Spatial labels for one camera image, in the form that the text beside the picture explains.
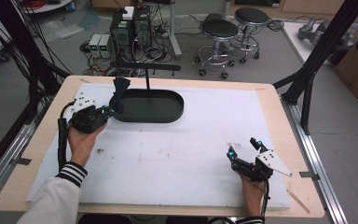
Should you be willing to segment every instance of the sleeve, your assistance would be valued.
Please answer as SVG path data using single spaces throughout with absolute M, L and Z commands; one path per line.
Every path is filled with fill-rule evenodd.
M 240 224 L 264 224 L 262 217 L 246 217 L 244 219 L 238 220 L 236 223 Z
M 76 223 L 80 185 L 86 175 L 83 167 L 67 162 L 55 177 L 40 187 L 30 208 L 17 223 Z

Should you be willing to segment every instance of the stool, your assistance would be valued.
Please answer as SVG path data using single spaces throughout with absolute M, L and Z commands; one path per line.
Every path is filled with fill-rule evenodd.
M 257 40 L 252 37 L 254 29 L 264 27 L 269 21 L 269 16 L 256 8 L 242 7 L 235 11 L 234 18 L 237 22 L 244 25 L 242 32 L 235 38 L 235 43 L 230 43 L 234 48 L 245 51 L 245 56 L 240 58 L 240 63 L 246 63 L 248 51 L 255 50 L 255 59 L 260 58 L 260 47 Z
M 222 65 L 223 72 L 221 78 L 228 78 L 225 64 L 234 66 L 234 61 L 231 59 L 231 55 L 228 50 L 220 47 L 221 42 L 229 41 L 238 34 L 238 28 L 236 25 L 229 21 L 224 20 L 209 20 L 202 24 L 202 33 L 214 40 L 213 45 L 207 45 L 200 48 L 199 52 L 195 57 L 195 62 L 202 62 L 200 68 L 200 76 L 205 76 L 206 71 L 203 66 L 207 64 L 211 65 Z

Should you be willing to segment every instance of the hand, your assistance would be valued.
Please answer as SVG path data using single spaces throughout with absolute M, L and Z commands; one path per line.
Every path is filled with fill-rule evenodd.
M 241 176 L 242 198 L 247 217 L 260 217 L 261 199 L 264 195 L 264 182 L 251 182 L 247 177 Z
M 95 139 L 105 127 L 106 124 L 93 133 L 81 133 L 75 128 L 70 128 L 68 142 L 72 151 L 71 161 L 84 167 L 90 158 L 92 148 L 95 145 Z

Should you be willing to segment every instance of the desk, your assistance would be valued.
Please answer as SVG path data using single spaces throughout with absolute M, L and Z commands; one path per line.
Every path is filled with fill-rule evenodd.
M 68 77 L 46 116 L 40 123 L 22 157 L 31 159 L 29 165 L 17 165 L 0 193 L 0 211 L 25 211 L 28 192 L 34 183 L 38 167 L 48 146 L 57 132 L 57 118 L 62 108 L 71 102 L 79 86 L 84 82 L 111 84 L 111 77 Z M 272 85 L 176 79 L 151 79 L 151 86 L 198 87 L 256 91 L 274 149 L 291 169 L 294 176 L 284 177 L 292 207 L 288 210 L 268 210 L 268 217 L 322 217 L 324 210 L 310 178 L 301 178 L 299 172 L 307 171 L 295 136 L 282 109 L 278 94 Z M 145 80 L 132 78 L 131 85 L 145 85 Z M 145 215 L 186 215 L 241 217 L 243 211 L 231 207 L 205 206 L 154 206 L 122 204 L 81 204 L 81 213 L 145 214 Z

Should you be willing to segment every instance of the black oval tray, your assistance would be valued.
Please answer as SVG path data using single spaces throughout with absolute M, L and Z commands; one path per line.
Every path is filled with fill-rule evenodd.
M 175 91 L 129 89 L 121 95 L 123 114 L 113 117 L 123 122 L 170 123 L 179 119 L 185 102 Z

